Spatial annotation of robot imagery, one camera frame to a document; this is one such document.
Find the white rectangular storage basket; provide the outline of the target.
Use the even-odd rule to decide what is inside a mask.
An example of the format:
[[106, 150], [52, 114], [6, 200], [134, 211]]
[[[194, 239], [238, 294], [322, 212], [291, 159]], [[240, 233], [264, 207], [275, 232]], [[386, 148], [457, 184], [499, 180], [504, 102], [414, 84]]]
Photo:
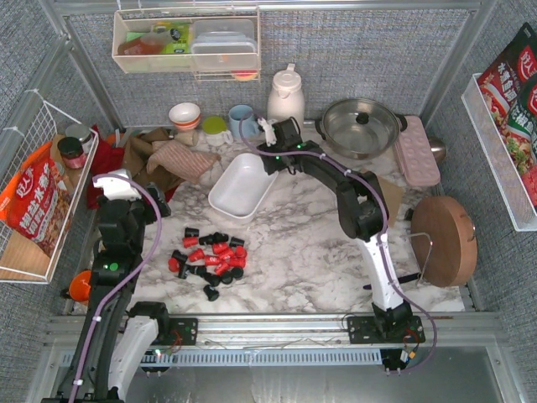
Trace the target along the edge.
[[265, 172], [262, 159], [251, 153], [235, 157], [211, 188], [209, 205], [238, 224], [251, 222], [279, 173]]

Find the pink striped cloth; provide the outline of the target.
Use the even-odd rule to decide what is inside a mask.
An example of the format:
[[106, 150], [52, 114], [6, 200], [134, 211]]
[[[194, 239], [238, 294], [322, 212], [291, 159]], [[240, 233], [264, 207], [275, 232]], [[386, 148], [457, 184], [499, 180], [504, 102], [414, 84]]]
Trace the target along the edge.
[[146, 170], [152, 174], [158, 167], [178, 176], [184, 181], [197, 184], [218, 160], [219, 154], [195, 151], [177, 140], [155, 141], [153, 153], [149, 156]]

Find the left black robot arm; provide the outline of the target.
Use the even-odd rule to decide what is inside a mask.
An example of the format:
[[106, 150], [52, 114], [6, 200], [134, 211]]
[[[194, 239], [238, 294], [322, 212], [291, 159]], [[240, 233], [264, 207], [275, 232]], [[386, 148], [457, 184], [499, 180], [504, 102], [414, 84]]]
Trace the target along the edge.
[[103, 196], [97, 209], [102, 250], [94, 252], [86, 318], [70, 367], [53, 402], [124, 402], [141, 359], [169, 331], [161, 302], [128, 308], [142, 268], [145, 228], [170, 215], [164, 193], [139, 186], [133, 200]]

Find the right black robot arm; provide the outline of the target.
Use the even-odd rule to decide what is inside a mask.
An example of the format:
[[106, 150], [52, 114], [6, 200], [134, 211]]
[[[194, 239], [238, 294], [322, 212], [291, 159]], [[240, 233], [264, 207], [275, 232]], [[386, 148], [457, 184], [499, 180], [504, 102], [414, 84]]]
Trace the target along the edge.
[[341, 165], [313, 141], [304, 141], [294, 118], [258, 119], [265, 140], [256, 148], [268, 174], [288, 170], [313, 177], [336, 196], [343, 232], [357, 241], [373, 292], [373, 320], [382, 340], [419, 344], [420, 322], [404, 298], [388, 250], [388, 208], [377, 176]]

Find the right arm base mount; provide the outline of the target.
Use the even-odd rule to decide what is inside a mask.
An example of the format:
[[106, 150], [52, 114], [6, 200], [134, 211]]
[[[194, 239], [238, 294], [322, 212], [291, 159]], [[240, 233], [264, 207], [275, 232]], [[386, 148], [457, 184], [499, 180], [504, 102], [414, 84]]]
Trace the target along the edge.
[[381, 327], [375, 316], [349, 316], [344, 319], [351, 344], [424, 343], [425, 332], [418, 316], [400, 324]]

